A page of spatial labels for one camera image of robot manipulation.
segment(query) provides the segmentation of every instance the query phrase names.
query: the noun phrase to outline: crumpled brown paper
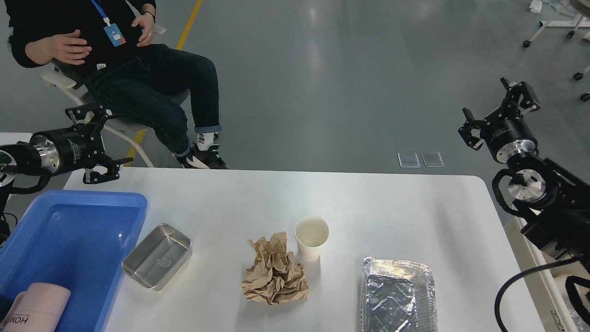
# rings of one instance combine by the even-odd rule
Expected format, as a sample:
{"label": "crumpled brown paper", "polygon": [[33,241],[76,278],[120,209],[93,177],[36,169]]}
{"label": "crumpled brown paper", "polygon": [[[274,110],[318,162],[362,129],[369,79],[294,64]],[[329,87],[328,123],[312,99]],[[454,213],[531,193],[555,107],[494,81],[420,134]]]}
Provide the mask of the crumpled brown paper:
{"label": "crumpled brown paper", "polygon": [[295,263],[292,251],[287,253],[287,233],[275,233],[270,241],[263,236],[248,243],[256,251],[256,259],[242,281],[246,298],[268,305],[305,300],[309,293],[307,278],[303,264]]}

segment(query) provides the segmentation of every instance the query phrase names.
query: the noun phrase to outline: stainless steel container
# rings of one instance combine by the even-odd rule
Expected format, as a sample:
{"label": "stainless steel container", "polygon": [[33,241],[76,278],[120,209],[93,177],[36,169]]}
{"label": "stainless steel container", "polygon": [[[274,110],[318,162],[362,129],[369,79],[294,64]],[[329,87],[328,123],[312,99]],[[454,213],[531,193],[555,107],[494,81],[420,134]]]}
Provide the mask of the stainless steel container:
{"label": "stainless steel container", "polygon": [[191,256],[191,240],[159,224],[125,258],[121,267],[146,288],[160,291]]}

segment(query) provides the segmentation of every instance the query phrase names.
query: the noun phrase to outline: id badge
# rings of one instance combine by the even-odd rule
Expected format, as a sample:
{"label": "id badge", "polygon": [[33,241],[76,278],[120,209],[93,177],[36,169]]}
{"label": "id badge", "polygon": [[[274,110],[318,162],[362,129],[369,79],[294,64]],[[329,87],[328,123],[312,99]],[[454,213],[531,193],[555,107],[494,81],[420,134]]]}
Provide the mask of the id badge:
{"label": "id badge", "polygon": [[117,24],[111,24],[110,27],[104,27],[104,32],[106,32],[107,36],[109,36],[113,46],[117,47],[125,43],[125,37],[123,37],[121,30],[119,30],[117,27]]}

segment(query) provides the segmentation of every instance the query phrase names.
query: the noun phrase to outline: jeans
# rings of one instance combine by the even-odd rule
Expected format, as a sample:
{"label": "jeans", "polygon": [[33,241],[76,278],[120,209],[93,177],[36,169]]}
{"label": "jeans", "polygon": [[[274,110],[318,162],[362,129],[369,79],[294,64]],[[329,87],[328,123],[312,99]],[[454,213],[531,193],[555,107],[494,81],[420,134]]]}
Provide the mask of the jeans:
{"label": "jeans", "polygon": [[205,57],[153,44],[133,60],[88,75],[84,84],[97,103],[153,128],[176,154],[188,150],[187,118],[165,95],[189,89],[195,132],[221,131],[217,72]]}

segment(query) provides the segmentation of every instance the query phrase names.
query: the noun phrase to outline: hand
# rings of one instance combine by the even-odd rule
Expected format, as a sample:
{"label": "hand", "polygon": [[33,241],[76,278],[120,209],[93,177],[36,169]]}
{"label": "hand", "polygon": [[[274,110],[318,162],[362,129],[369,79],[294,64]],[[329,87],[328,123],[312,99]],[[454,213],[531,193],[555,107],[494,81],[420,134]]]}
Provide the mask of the hand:
{"label": "hand", "polygon": [[143,34],[139,37],[139,43],[137,44],[138,47],[148,46],[152,43],[153,40],[153,16],[151,14],[145,13],[136,17],[131,23],[132,27],[137,27],[139,25],[143,29]]}
{"label": "hand", "polygon": [[83,58],[90,54],[92,48],[90,46],[82,46],[88,44],[84,39],[80,39],[80,30],[76,30],[70,34],[54,35],[45,38],[43,50],[52,58],[56,58],[63,63],[68,64],[83,64]]}

